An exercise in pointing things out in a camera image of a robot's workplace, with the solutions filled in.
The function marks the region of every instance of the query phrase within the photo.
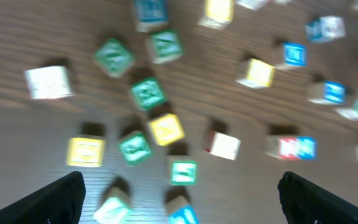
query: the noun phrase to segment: small toy block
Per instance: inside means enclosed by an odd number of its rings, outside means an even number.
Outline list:
[[[272,84],[274,67],[257,59],[240,64],[237,82],[251,88],[266,88]]]
[[[25,72],[33,100],[57,99],[73,96],[73,90],[64,66],[36,68]]]
[[[291,2],[292,0],[275,0],[276,3],[279,4],[288,4],[289,2]]]
[[[100,224],[124,224],[131,212],[129,196],[119,188],[113,187],[108,192],[107,200],[93,214],[93,218]]]
[[[104,140],[101,137],[79,135],[70,139],[67,165],[99,167],[102,165],[103,152]]]
[[[197,163],[190,156],[168,156],[169,179],[172,185],[197,183]]]
[[[165,0],[134,0],[138,32],[158,30],[168,24]]]
[[[183,55],[178,35],[173,29],[150,34],[147,47],[153,63],[156,64],[171,62]]]
[[[345,36],[345,25],[341,17],[325,16],[306,25],[306,38],[310,42],[324,43]]]
[[[234,0],[205,0],[199,25],[223,29],[233,20]]]
[[[341,105],[345,102],[345,99],[345,87],[340,83],[324,81],[312,83],[308,88],[308,100],[313,103]]]
[[[265,153],[284,160],[313,160],[316,141],[308,136],[269,135]]]
[[[152,155],[146,137],[140,131],[134,131],[119,143],[119,149],[127,165],[136,166]]]
[[[150,110],[167,101],[157,79],[146,78],[131,88],[131,96],[140,110]]]
[[[237,0],[237,4],[244,6],[251,10],[259,10],[262,6],[266,5],[269,0]]]
[[[306,47],[301,44],[283,43],[273,55],[273,66],[280,70],[290,70],[306,66]]]
[[[132,54],[116,39],[109,39],[94,59],[112,78],[120,78],[135,63]]]
[[[205,150],[214,156],[235,160],[239,152],[241,141],[232,136],[216,131],[207,135]]]
[[[169,224],[199,224],[196,212],[185,197],[179,196],[165,205]]]
[[[174,114],[167,113],[155,118],[149,122],[149,128],[159,146],[167,146],[185,137],[180,121]]]

